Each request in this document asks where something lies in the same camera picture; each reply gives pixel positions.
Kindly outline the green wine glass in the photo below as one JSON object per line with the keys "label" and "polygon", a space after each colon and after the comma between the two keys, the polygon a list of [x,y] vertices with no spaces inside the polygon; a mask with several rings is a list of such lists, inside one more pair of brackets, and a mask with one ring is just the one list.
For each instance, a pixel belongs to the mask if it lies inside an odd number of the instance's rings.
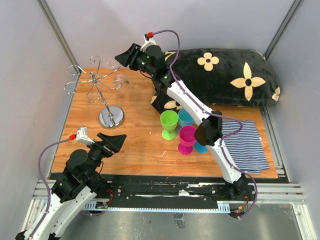
{"label": "green wine glass", "polygon": [[161,135],[165,140],[170,141],[175,138],[176,136],[175,129],[178,125],[178,121],[179,121],[179,116],[173,110],[166,110],[161,113],[160,122],[163,128]]}

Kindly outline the pink wine glass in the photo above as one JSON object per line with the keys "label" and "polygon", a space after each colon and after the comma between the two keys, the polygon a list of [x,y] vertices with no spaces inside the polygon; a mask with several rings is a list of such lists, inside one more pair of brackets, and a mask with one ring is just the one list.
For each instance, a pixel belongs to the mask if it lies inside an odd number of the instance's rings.
{"label": "pink wine glass", "polygon": [[178,151],[182,155],[190,155],[193,151],[193,146],[196,142],[196,138],[194,136],[196,128],[187,125],[183,126],[179,131],[179,145]]}

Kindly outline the light blue wine glass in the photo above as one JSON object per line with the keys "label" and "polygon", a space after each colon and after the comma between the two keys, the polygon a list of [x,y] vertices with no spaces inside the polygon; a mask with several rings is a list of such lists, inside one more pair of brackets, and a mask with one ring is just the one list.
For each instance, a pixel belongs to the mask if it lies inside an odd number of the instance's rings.
{"label": "light blue wine glass", "polygon": [[180,127],[192,126],[195,121],[193,117],[184,109],[180,109],[178,112],[178,123]]}

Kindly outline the dark blue wine glass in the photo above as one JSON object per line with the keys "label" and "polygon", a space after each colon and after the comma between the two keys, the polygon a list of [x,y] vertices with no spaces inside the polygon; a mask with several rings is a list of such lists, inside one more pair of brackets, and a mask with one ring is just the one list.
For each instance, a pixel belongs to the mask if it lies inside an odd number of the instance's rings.
{"label": "dark blue wine glass", "polygon": [[195,151],[200,154],[204,154],[208,151],[208,149],[205,146],[201,145],[198,141],[195,142],[193,147]]}

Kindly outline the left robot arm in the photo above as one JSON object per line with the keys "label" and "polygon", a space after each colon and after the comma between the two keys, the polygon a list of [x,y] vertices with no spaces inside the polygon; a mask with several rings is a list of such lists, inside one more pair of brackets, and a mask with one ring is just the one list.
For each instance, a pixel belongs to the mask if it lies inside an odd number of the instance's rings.
{"label": "left robot arm", "polygon": [[58,240],[67,226],[94,198],[105,194],[112,200],[115,196],[111,185],[96,170],[103,158],[110,158],[120,152],[127,135],[97,134],[99,141],[88,137],[87,128],[80,127],[68,139],[85,144],[89,151],[73,151],[52,187],[43,177],[47,190],[47,203],[33,225],[16,235],[17,240]]}

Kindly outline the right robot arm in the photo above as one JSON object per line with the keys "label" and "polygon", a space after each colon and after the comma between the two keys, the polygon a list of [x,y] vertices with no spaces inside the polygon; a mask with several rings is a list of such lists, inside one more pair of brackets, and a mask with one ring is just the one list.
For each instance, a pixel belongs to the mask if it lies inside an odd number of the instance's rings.
{"label": "right robot arm", "polygon": [[197,124],[195,139],[218,163],[227,196],[232,200],[240,199],[248,186],[248,174],[238,169],[227,149],[222,135],[222,113],[207,107],[176,77],[158,45],[140,47],[134,43],[127,51],[115,56],[115,60],[133,71],[150,75],[156,89],[177,101],[192,116]]}

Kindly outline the chrome wine glass rack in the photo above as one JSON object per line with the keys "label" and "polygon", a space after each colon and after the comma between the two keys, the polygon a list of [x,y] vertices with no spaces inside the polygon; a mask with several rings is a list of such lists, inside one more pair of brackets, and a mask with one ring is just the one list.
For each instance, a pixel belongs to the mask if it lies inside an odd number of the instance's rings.
{"label": "chrome wine glass rack", "polygon": [[116,105],[109,105],[106,101],[106,98],[103,95],[101,87],[105,87],[109,90],[108,86],[112,85],[114,76],[111,72],[107,74],[100,74],[101,59],[99,56],[94,55],[89,59],[91,65],[97,64],[97,69],[95,72],[89,70],[85,71],[79,65],[73,64],[67,68],[67,73],[71,77],[76,76],[80,78],[81,74],[86,76],[86,80],[70,81],[64,85],[64,90],[69,95],[74,95],[78,90],[79,84],[89,84],[90,89],[87,92],[85,98],[89,103],[96,103],[101,101],[104,105],[104,108],[100,111],[98,115],[99,124],[105,129],[116,129],[120,127],[125,120],[125,113],[122,108]]}

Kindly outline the black floral pillow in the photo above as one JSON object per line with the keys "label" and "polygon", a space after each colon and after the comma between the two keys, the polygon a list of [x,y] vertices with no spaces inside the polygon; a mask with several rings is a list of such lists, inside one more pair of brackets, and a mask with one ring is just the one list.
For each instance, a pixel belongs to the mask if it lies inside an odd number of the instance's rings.
{"label": "black floral pillow", "polygon": [[206,105],[273,107],[281,90],[266,57],[253,49],[194,48],[164,52],[176,77]]}

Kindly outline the blue striped cloth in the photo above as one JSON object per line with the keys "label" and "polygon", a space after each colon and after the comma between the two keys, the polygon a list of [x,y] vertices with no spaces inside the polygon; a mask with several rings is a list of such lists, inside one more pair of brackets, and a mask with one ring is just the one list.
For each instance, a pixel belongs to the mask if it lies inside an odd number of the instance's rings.
{"label": "blue striped cloth", "polygon": [[260,174],[268,170],[262,139],[253,120],[243,120],[240,132],[224,139],[226,148],[237,168],[249,173]]}

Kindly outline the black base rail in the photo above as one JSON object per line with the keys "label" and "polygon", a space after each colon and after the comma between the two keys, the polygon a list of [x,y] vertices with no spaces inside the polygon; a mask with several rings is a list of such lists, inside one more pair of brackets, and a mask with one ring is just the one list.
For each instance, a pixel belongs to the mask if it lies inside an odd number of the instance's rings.
{"label": "black base rail", "polygon": [[222,177],[103,175],[106,189],[86,208],[91,212],[110,209],[191,211],[214,210],[218,203],[232,205],[252,202],[261,190],[254,190],[252,180],[237,193]]}

